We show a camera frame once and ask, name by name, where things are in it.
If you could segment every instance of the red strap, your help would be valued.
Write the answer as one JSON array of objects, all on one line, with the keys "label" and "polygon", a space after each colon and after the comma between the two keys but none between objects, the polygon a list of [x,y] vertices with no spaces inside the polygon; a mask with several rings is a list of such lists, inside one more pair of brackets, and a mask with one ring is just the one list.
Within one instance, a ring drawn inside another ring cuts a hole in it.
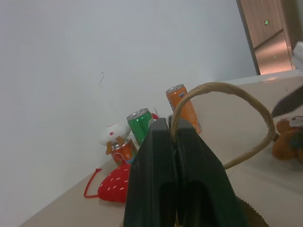
[{"label": "red strap", "polygon": [[85,191],[84,191],[84,197],[85,197],[86,199],[97,198],[97,197],[98,197],[98,195],[86,195],[86,193],[87,193],[87,190],[89,189],[90,183],[92,182],[92,180],[94,179],[94,177],[96,176],[96,174],[97,174],[98,172],[100,172],[100,171],[101,171],[100,168],[99,168],[99,169],[96,169],[95,172],[94,172],[94,174],[93,174],[93,176],[91,176],[89,182],[87,183],[86,188],[85,188]]}]

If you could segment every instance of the brown teddy bear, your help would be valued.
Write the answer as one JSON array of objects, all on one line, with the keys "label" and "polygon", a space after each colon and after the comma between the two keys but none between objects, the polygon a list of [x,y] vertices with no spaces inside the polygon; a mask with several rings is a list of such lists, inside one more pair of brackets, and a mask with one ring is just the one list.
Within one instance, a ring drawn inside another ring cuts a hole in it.
[{"label": "brown teddy bear", "polygon": [[277,123],[276,128],[280,136],[273,145],[273,156],[279,160],[296,157],[303,163],[303,117],[282,119]]}]

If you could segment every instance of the wooden door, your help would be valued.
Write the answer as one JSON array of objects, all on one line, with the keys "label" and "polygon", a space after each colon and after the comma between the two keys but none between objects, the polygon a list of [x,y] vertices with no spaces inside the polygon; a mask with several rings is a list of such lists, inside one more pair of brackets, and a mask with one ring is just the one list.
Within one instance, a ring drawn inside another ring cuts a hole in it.
[{"label": "wooden door", "polygon": [[254,48],[283,29],[276,0],[241,0],[241,3]]}]

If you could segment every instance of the table surface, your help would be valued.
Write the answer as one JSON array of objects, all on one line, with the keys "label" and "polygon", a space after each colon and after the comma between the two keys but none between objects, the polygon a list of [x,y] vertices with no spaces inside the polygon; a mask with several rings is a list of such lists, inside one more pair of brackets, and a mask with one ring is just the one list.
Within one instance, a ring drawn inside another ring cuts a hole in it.
[{"label": "table surface", "polygon": [[[230,83],[242,84],[242,89],[271,111],[282,97],[303,84],[301,75],[291,71]],[[262,117],[240,98],[213,92],[198,96],[192,102],[203,129],[200,136],[223,164],[249,151],[267,133]],[[295,115],[303,115],[303,108],[289,114]],[[271,148],[269,145],[250,160],[227,170],[227,175],[237,196],[250,203],[269,226],[300,227],[303,223],[303,165],[297,160],[274,159]],[[89,193],[95,194],[102,180],[115,167],[112,160],[107,162],[94,179]],[[119,226],[125,206],[98,198],[85,199],[83,192],[89,178],[83,179],[21,226]]]}]

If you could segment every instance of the black object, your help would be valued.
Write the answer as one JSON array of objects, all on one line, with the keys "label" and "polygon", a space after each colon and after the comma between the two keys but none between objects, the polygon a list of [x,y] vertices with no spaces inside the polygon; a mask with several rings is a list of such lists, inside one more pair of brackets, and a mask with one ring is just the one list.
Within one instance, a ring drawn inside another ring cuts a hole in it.
[{"label": "black object", "polygon": [[277,117],[283,114],[288,114],[298,107],[303,105],[303,86],[290,93],[288,96],[283,98],[275,106],[272,115]]},{"label": "black object", "polygon": [[151,124],[130,172],[124,227],[246,227],[222,163],[181,119],[177,143],[164,118]]}]

